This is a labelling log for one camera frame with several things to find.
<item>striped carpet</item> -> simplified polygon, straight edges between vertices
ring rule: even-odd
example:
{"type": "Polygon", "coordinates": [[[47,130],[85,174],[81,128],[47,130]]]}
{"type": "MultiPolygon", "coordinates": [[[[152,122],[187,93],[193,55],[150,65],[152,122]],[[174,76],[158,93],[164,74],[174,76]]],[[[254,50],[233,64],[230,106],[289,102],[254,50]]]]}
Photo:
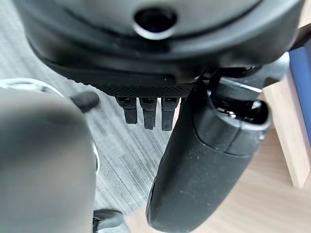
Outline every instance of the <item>striped carpet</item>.
{"type": "MultiPolygon", "coordinates": [[[[39,79],[56,87],[65,96],[83,90],[95,90],[100,95],[101,106],[86,116],[101,160],[95,208],[117,208],[128,215],[145,205],[170,136],[170,133],[161,131],[159,105],[153,131],[144,129],[140,108],[138,124],[127,125],[123,110],[114,98],[91,86],[65,79],[34,56],[10,0],[1,0],[0,30],[0,79],[39,79]]],[[[128,230],[121,226],[101,232],[127,233],[128,230]]]]}

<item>black plastic housing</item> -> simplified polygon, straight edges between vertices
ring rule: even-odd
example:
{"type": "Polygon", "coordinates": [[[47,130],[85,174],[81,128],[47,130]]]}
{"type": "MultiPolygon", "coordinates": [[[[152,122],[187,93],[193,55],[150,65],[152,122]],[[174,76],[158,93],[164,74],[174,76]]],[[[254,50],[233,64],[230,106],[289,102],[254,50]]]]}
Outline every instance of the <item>black plastic housing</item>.
{"type": "Polygon", "coordinates": [[[303,3],[262,0],[211,31],[151,41],[96,28],[53,0],[15,1],[27,38],[43,62],[67,78],[119,97],[126,92],[131,97],[185,97],[191,87],[178,85],[193,83],[207,66],[276,60],[292,44],[303,3]]]}

